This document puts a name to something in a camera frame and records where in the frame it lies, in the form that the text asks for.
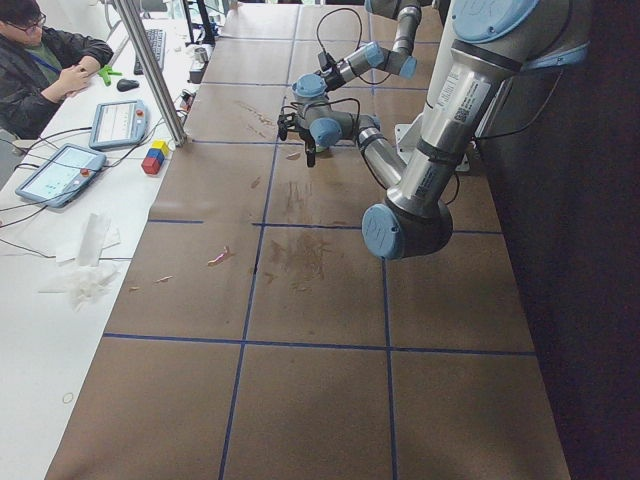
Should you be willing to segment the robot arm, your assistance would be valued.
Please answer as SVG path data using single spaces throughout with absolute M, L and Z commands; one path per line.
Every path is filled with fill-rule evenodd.
M 317 26 L 316 37 L 321 52 L 318 54 L 319 69 L 315 74 L 324 80 L 327 91 L 337 90 L 372 69 L 412 78 L 417 65 L 413 57 L 415 36 L 422 20 L 422 8 L 428 4 L 428 1 L 365 1 L 364 8 L 369 14 L 397 22 L 393 46 L 386 49 L 371 41 L 358 46 L 340 60 L 335 60 L 322 45 L 320 26 Z
M 497 93 L 510 78 L 581 62 L 588 51 L 588 1 L 454 1 L 450 4 L 425 106 L 395 143 L 379 121 L 334 109 L 332 91 L 378 69 L 411 77 L 420 1 L 369 1 L 366 10 L 394 20 L 391 48 L 375 42 L 341 60 L 322 53 L 320 67 L 292 87 L 294 99 L 278 118 L 278 133 L 296 133 L 306 158 L 342 140 L 354 142 L 385 201 L 369 207 L 362 235 L 383 259 L 435 253 L 449 241 L 453 223 L 441 196 Z

